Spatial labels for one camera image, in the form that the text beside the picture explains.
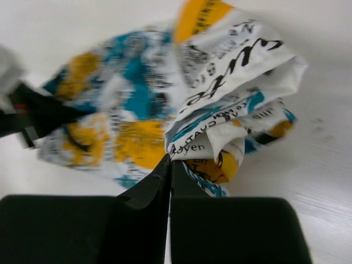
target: crumpled cloth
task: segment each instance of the crumpled cloth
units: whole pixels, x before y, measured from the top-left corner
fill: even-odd
[[[190,0],[175,20],[113,37],[43,86],[88,115],[46,137],[39,157],[128,189],[169,153],[208,194],[226,196],[245,154],[293,127],[283,97],[306,67],[250,14]]]

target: white table surface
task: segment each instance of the white table surface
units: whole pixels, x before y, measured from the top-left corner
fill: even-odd
[[[175,0],[1,0],[0,43],[18,52],[39,85],[92,44],[175,15]],[[246,157],[229,184],[234,196],[288,199],[315,264],[352,263],[352,2],[232,0],[282,33],[311,67],[286,100],[296,129]],[[7,194],[117,195],[118,185],[40,162],[16,135],[0,139],[0,197]]]

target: yellow pattern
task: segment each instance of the yellow pattern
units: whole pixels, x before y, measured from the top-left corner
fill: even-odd
[[[238,170],[237,160],[226,151],[221,151],[216,161],[212,159],[189,159],[185,163],[204,179],[217,184],[231,181]]]
[[[101,165],[105,142],[108,140],[107,118],[103,114],[93,114],[86,117],[86,121],[67,125],[68,130],[75,141],[81,145],[89,146],[88,151],[77,148],[65,136],[63,150],[70,151],[73,158],[71,165],[93,166]]]
[[[121,124],[114,148],[116,162],[131,159],[140,167],[154,169],[165,155],[163,134],[161,121]]]
[[[174,31],[175,43],[182,43],[221,20],[234,7],[220,0],[188,0]]]
[[[283,121],[276,125],[273,129],[267,132],[268,135],[274,138],[284,138],[288,130],[293,128],[292,124],[289,121]]]
[[[56,96],[72,100],[87,88],[87,77],[100,67],[100,57],[91,52],[73,58],[68,64],[68,76],[59,84]]]
[[[237,120],[232,120],[232,124],[235,126],[235,127],[242,127],[242,124],[239,122],[239,121],[237,121]]]

